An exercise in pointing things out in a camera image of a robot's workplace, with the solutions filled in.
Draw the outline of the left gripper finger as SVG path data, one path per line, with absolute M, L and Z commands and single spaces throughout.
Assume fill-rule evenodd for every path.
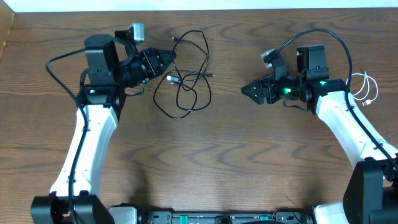
M 157 62 L 158 62 L 158 66 L 157 66 L 157 74 L 161 75 L 163 73 L 165 73 L 165 71 L 168 69 L 168 67 L 170 66 L 170 64 L 172 63 L 172 61 L 174 60 L 173 57 L 169 57 L 169 58 L 163 58 L 163 57 L 159 57 L 157 58 Z
M 177 54 L 173 50 L 156 49 L 156 56 L 159 57 L 161 62 L 172 62 L 177 57 Z

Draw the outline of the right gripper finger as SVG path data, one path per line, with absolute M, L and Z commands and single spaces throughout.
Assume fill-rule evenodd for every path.
M 262 91 L 262 81 L 260 79 L 254 80 L 251 83 L 241 88 L 242 92 Z
M 247 96 L 248 98 L 252 99 L 255 103 L 259 105 L 264 104 L 264 96 L 262 91 L 258 88 L 245 88 L 241 90 L 242 94 Z

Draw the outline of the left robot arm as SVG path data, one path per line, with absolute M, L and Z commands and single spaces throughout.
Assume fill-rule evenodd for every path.
M 114 223 L 100 201 L 101 175 L 126 100 L 126 88 L 162 75 L 176 58 L 173 50 L 138 51 L 128 30 L 114 36 L 96 34 L 82 50 L 88 68 L 73 100 L 76 126 L 65 163 L 47 196 L 36 196 L 30 212 L 34 223 Z

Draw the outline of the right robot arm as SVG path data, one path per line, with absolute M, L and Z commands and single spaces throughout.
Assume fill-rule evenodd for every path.
M 397 223 L 397 149 L 357 107 L 347 84 L 331 79 L 323 45 L 297 48 L 298 76 L 290 76 L 281 54 L 261 56 L 273 72 L 242 87 L 257 104 L 300 100 L 332 131 L 353 167 L 343 199 L 317 205 L 302 223 Z

